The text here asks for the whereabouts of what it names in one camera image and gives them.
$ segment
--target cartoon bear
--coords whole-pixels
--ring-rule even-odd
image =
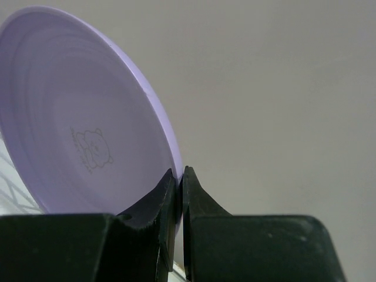
[[[86,130],[84,133],[77,133],[76,138],[88,161],[88,165],[94,169],[103,167],[107,163],[113,163],[110,149],[102,136],[100,129],[93,131]]]

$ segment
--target black clamp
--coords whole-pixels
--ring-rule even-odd
[[[118,216],[0,217],[0,281],[165,282],[183,208],[192,282],[345,282],[325,227],[310,216],[232,216],[187,167]]]

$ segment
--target white grid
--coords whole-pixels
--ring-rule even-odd
[[[35,214],[42,210],[19,177],[0,133],[0,214]]]

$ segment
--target purple plate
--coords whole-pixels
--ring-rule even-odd
[[[171,124],[133,62],[95,28],[34,6],[0,29],[0,131],[47,213],[117,214],[182,160]]]

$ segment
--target white wall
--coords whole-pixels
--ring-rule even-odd
[[[374,281],[374,1],[1,0],[0,21],[30,4],[71,12],[123,48],[224,208],[312,214],[349,281]]]

